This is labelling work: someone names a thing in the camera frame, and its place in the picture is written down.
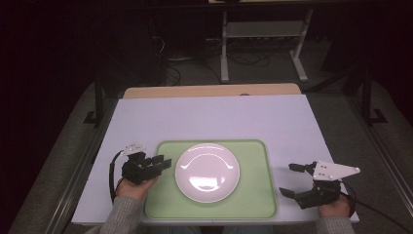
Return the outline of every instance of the gray floor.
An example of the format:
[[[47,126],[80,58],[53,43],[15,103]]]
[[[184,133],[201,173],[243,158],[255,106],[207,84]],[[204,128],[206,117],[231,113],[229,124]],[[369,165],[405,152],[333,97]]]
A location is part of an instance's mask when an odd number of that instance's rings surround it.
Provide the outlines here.
[[[332,74],[320,72],[325,53],[328,50],[328,42],[305,44],[301,54],[301,60],[309,76],[308,83],[298,81],[293,64],[289,58],[288,50],[295,41],[287,43],[280,41],[255,42],[256,50],[261,50],[265,55],[270,55],[270,65],[258,67],[254,65],[241,65],[233,61],[229,62],[230,84],[252,83],[296,83],[302,90],[313,87],[317,83],[328,78]],[[256,59],[250,53],[236,53],[239,59]],[[216,85],[218,79],[212,72],[219,74],[219,56],[175,65],[181,78],[180,85]],[[174,83],[170,78],[166,85]],[[328,87],[322,93],[308,94],[308,100],[313,108],[323,133],[326,144],[336,163],[358,166],[360,175],[351,176],[345,181],[357,193],[360,201],[390,215],[404,226],[413,230],[412,214],[405,207],[403,200],[397,193],[397,188],[387,169],[387,164],[382,159],[383,150],[377,147],[375,137],[381,140],[386,153],[391,155],[394,165],[405,179],[408,186],[413,187],[413,130],[403,116],[392,103],[389,94],[378,84],[373,83],[372,108],[380,109],[389,123],[375,124],[368,128],[359,118],[360,95],[345,97],[338,90],[345,80],[339,81]],[[90,110],[94,109],[94,87],[85,90],[79,99],[69,120],[66,123],[56,145],[52,150],[41,174],[39,174],[30,194],[21,208],[10,233],[84,233],[88,227],[75,225],[69,222],[70,214],[74,211],[76,203],[71,203],[71,209],[61,220],[61,226],[56,229],[50,227],[51,220],[57,208],[65,204],[62,195],[65,194],[67,184],[74,176],[78,162],[94,138],[96,129],[94,126],[83,124],[83,120]],[[87,165],[84,170],[89,170],[92,165]],[[354,224],[356,233],[403,233],[401,229],[371,212],[358,206],[357,213],[360,222]],[[314,233],[313,223],[291,226],[277,226],[276,233]]]

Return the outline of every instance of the person's hand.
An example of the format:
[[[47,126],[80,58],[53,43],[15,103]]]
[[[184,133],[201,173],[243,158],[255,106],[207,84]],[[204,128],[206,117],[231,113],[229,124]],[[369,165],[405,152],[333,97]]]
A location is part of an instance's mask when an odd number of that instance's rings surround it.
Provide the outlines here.
[[[130,197],[142,201],[146,196],[146,192],[157,180],[158,178],[155,177],[136,185],[124,178],[119,184],[116,194],[118,197]]]
[[[319,216],[344,216],[349,217],[350,201],[345,196],[340,195],[339,199],[329,205],[319,206]]]

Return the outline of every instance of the shelf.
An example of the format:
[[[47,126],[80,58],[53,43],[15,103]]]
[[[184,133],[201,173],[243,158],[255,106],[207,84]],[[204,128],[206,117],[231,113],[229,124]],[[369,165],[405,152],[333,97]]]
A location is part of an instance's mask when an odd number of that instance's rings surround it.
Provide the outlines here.
[[[227,38],[299,36],[303,21],[228,22]]]

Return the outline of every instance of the white table leg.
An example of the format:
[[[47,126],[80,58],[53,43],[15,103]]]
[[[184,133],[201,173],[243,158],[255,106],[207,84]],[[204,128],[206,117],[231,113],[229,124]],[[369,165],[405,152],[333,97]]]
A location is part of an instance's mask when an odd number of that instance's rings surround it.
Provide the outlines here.
[[[222,21],[221,82],[230,82],[227,61],[227,12],[224,12]]]
[[[298,36],[298,44],[295,47],[295,50],[290,51],[292,62],[294,63],[295,70],[297,71],[298,77],[300,78],[301,82],[308,82],[308,78],[306,72],[304,71],[303,65],[300,61],[300,52],[301,48],[303,47],[304,40],[306,39],[307,30],[310,26],[311,16],[313,14],[313,9],[307,11],[306,18],[303,23],[303,27],[301,29],[301,33]]]

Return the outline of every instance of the dark background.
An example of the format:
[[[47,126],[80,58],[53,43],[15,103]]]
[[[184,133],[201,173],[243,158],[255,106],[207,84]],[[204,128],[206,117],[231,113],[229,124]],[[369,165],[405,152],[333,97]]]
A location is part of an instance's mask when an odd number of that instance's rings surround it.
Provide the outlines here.
[[[162,81],[159,61],[151,52],[153,32],[147,28],[151,15],[137,18],[134,12],[128,12],[121,17],[103,17],[91,11],[109,3],[0,3],[2,233],[12,224],[76,101],[98,72],[113,96],[127,86],[158,85]],[[242,20],[245,15],[257,17],[253,11],[238,17]],[[258,16],[266,19],[273,15],[267,11],[267,15]],[[316,9],[307,37],[332,40],[325,70],[339,72],[368,53],[373,78],[389,91],[411,124],[412,16],[411,2],[401,0],[322,7]],[[162,27],[155,25],[156,33],[176,48],[199,50],[206,37],[220,33],[221,17],[217,12],[162,13],[157,17]],[[96,41],[104,50],[96,46]]]

